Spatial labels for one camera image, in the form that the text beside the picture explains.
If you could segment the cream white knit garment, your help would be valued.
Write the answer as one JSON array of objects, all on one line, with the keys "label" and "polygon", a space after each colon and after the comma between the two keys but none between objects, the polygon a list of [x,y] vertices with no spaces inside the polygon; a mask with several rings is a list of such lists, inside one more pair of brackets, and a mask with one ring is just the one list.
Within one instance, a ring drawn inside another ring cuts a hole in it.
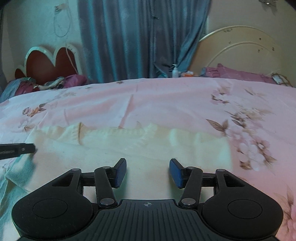
[{"label": "cream white knit garment", "polygon": [[144,128],[92,130],[82,123],[34,129],[27,142],[36,145],[33,155],[17,158],[6,178],[25,192],[32,192],[73,168],[92,172],[127,161],[127,172],[118,197],[170,199],[181,195],[169,174],[169,162],[206,172],[231,170],[230,146],[226,138],[191,133],[177,128],[148,125]]}]

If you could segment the pile of bedding left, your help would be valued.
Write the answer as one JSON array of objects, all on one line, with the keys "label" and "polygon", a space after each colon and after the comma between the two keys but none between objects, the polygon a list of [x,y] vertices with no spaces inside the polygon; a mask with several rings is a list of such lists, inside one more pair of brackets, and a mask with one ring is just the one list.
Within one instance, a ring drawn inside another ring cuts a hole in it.
[{"label": "pile of bedding left", "polygon": [[32,93],[42,90],[62,89],[76,86],[83,86],[87,83],[87,78],[83,75],[70,75],[67,77],[58,77],[54,81],[46,82],[45,84],[37,84],[37,81],[31,77],[19,78],[10,81],[5,90],[1,94],[1,103],[8,99],[27,93]]}]

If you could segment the pink floral bed sheet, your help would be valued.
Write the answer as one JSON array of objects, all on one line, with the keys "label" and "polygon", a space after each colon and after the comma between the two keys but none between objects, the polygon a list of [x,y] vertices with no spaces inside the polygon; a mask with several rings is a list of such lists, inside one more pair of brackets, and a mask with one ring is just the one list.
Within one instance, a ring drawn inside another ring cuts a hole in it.
[{"label": "pink floral bed sheet", "polygon": [[[295,88],[222,78],[136,79],[46,90],[1,104],[1,142],[29,143],[34,129],[82,123],[92,130],[154,124],[224,137],[228,170],[283,209],[279,240],[295,240]],[[25,192],[1,161],[1,240],[17,240],[13,205]]]}]

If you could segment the red heart-shaped headboard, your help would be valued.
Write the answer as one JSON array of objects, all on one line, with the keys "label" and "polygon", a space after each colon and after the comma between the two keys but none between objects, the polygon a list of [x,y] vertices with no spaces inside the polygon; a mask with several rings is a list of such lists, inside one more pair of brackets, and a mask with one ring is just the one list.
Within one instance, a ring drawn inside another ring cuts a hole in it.
[{"label": "red heart-shaped headboard", "polygon": [[30,77],[42,85],[74,74],[83,74],[79,51],[73,44],[66,43],[58,45],[54,52],[42,46],[30,48],[14,76],[16,79]]}]

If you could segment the orange small box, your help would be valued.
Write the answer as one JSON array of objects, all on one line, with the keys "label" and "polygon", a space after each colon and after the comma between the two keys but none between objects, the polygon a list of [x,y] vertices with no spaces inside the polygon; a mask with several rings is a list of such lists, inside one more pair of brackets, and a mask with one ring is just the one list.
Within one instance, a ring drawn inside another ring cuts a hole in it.
[{"label": "orange small box", "polygon": [[181,77],[194,77],[194,72],[192,71],[186,71],[186,72],[182,72]]}]

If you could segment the white pump bottle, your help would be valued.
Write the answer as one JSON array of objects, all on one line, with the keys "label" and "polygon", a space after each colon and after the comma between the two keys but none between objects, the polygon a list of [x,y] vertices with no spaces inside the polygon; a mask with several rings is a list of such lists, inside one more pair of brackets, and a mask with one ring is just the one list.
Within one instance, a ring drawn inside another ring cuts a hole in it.
[{"label": "white pump bottle", "polygon": [[171,72],[171,77],[172,78],[178,78],[179,77],[179,71],[178,71],[178,68],[177,68],[177,65],[176,64],[173,64],[173,69],[172,69],[172,72]]}]

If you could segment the purple pillow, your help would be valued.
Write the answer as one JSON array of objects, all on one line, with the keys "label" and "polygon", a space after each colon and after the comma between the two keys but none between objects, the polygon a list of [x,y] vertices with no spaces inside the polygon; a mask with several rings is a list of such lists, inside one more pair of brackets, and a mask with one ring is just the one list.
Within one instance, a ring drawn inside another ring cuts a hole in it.
[{"label": "purple pillow", "polygon": [[218,64],[216,67],[203,68],[200,76],[276,84],[276,82],[269,76],[227,68],[222,64]]}]

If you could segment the patterned cushion right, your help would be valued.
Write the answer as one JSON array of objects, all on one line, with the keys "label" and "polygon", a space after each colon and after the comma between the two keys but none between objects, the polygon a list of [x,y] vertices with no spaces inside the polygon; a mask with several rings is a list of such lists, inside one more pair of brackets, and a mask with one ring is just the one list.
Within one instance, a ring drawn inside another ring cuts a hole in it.
[{"label": "patterned cushion right", "polygon": [[283,75],[278,74],[278,73],[273,73],[271,75],[271,78],[274,80],[274,82],[277,85],[283,85],[283,86],[288,86],[288,87],[293,87],[290,81]]}]

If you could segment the blue grey curtain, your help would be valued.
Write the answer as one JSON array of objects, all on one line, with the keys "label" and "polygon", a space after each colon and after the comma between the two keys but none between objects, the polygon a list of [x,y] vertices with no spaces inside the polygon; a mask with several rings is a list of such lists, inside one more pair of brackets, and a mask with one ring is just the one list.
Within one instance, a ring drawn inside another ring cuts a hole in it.
[{"label": "blue grey curtain", "polygon": [[88,78],[95,83],[185,72],[210,1],[79,1]]}]

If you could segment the cream round headboard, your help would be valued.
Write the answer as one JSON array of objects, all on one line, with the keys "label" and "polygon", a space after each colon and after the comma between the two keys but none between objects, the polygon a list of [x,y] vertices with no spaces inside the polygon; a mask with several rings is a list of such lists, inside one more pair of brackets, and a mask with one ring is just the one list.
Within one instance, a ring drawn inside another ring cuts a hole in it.
[{"label": "cream round headboard", "polygon": [[205,67],[225,67],[263,75],[281,73],[284,64],[279,44],[267,33],[250,26],[229,26],[203,37],[188,68],[194,74]]}]

